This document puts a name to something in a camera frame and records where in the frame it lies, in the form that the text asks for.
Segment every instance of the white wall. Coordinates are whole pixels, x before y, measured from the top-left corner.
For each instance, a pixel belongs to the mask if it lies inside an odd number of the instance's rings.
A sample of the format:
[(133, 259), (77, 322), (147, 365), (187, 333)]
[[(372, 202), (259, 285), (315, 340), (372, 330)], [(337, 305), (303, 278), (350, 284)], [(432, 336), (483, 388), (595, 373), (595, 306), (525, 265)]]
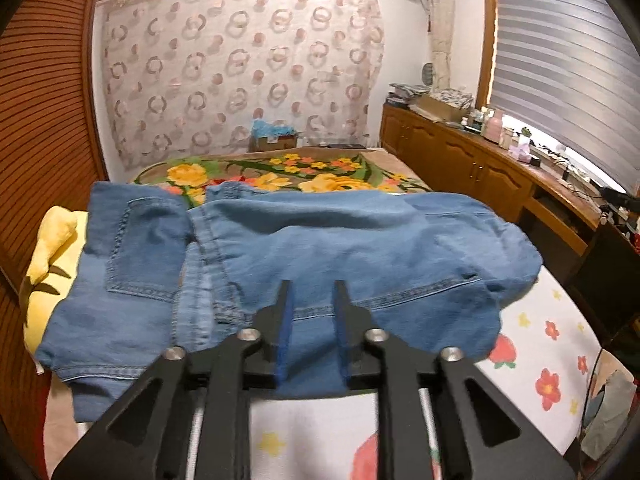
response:
[(478, 95), (482, 46), (484, 43), (484, 0), (456, 0), (451, 45), (451, 87)]
[[(369, 99), (370, 138), (375, 142), (380, 131), (382, 105), (389, 83), (419, 84), (422, 66), (431, 60), (428, 42), (427, 17), (420, 0), (378, 0), (385, 26), (385, 57), (378, 80)], [(102, 15), (96, 12), (93, 44), (94, 99), (98, 132), (110, 179), (124, 182), (135, 176), (127, 174), (122, 167), (111, 140), (106, 102), (102, 89), (100, 71)]]

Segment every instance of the cabinet door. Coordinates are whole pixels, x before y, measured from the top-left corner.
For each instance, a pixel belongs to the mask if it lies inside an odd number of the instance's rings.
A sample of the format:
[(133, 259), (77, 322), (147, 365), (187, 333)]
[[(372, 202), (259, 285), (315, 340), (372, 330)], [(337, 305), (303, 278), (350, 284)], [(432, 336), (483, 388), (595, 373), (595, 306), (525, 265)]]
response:
[(479, 167), (478, 156), (478, 150), (465, 139), (446, 134), (438, 163), (439, 189), (434, 190), (473, 195)]
[(440, 186), (443, 133), (426, 121), (415, 121), (402, 146), (401, 158), (433, 190)]
[(506, 163), (490, 155), (479, 163), (474, 197), (507, 222), (517, 222), (532, 183)]
[(393, 155), (398, 154), (400, 147), (400, 139), (404, 131), (402, 130), (402, 120), (392, 111), (386, 111), (382, 120), (382, 132), (380, 135), (380, 144), (382, 147)]

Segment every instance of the floral blanket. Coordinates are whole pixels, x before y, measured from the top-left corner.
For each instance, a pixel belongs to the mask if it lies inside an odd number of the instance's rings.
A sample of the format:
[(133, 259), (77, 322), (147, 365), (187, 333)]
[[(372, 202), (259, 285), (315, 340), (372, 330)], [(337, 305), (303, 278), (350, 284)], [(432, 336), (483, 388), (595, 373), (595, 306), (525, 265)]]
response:
[(406, 165), (387, 152), (330, 148), (172, 160), (146, 168), (134, 182), (163, 187), (197, 206), (204, 202), (207, 186), (225, 180), (240, 180), (268, 191), (430, 191)]

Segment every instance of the pink bottle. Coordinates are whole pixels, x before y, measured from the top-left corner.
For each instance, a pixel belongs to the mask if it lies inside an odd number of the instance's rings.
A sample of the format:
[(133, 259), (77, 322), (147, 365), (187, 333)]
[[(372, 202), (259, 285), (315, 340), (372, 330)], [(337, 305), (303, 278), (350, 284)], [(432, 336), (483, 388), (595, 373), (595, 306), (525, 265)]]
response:
[(486, 140), (500, 143), (500, 134), (502, 133), (502, 112), (500, 110), (494, 110), (494, 114), (489, 120), (484, 123), (482, 128), (482, 136)]

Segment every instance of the bed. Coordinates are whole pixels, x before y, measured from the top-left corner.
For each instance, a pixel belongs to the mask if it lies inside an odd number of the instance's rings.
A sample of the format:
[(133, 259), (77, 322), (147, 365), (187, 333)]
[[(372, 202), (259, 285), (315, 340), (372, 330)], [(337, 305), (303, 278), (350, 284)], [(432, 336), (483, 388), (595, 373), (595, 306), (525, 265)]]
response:
[[(384, 150), (298, 148), (234, 156), (204, 156), (156, 164), (137, 184), (180, 194), (190, 206), (208, 185), (244, 180), (283, 192), (378, 189), (428, 192), (407, 166)], [(477, 366), (564, 453), (575, 438), (591, 367), (600, 345), (588, 323), (545, 267), (521, 299), (500, 313), (502, 329), (488, 359)], [(375, 457), (375, 396), (263, 400), (251, 410), (252, 476), (258, 480), (304, 477), (364, 480)], [(53, 381), (45, 424), (51, 473), (86, 426), (73, 421), (66, 386)], [(432, 455), (438, 477), (438, 450)]]

